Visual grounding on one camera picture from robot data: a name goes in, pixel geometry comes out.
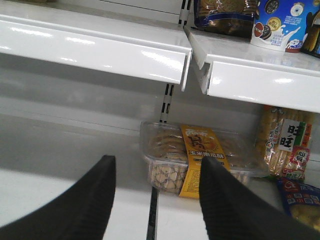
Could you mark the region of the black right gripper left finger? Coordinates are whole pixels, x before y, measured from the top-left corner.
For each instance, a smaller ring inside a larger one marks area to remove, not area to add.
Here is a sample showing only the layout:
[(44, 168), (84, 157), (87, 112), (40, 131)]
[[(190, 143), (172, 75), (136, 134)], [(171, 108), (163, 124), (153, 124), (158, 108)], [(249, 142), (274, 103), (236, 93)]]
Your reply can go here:
[(0, 228), (2, 240), (101, 240), (116, 189), (116, 158), (104, 155), (61, 195)]

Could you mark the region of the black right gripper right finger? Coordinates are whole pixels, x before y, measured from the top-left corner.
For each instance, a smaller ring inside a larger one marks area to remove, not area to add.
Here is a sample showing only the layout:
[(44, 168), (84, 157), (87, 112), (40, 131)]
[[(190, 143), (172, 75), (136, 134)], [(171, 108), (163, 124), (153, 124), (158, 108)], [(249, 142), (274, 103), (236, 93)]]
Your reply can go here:
[(320, 233), (280, 212), (214, 157), (201, 161), (199, 201), (210, 240), (318, 240)]

